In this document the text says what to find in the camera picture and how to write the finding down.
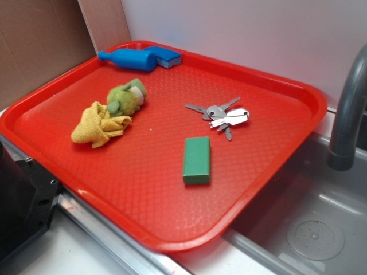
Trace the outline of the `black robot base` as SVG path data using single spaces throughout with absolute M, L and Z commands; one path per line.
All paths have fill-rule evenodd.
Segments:
M 34 159 L 14 160 L 1 144 L 1 263 L 50 228 L 60 181 Z

